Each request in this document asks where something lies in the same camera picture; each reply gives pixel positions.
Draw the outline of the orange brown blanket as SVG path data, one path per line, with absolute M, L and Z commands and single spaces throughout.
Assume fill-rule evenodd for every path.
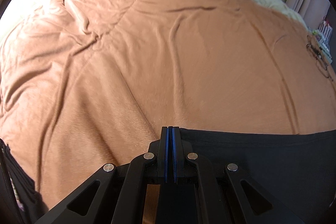
M 335 73 L 254 0 L 43 0 L 1 40 L 1 138 L 52 208 L 163 126 L 335 129 Z

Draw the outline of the folded black garment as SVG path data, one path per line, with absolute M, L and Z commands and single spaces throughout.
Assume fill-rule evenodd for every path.
M 35 223 L 45 214 L 35 183 L 1 141 L 1 223 Z

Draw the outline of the black bear print t-shirt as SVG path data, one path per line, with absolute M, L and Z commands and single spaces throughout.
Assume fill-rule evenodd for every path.
M 190 176 L 167 182 L 156 156 L 141 156 L 145 184 L 159 187 L 155 223 L 335 223 L 335 132 L 239 134 L 180 128 Z

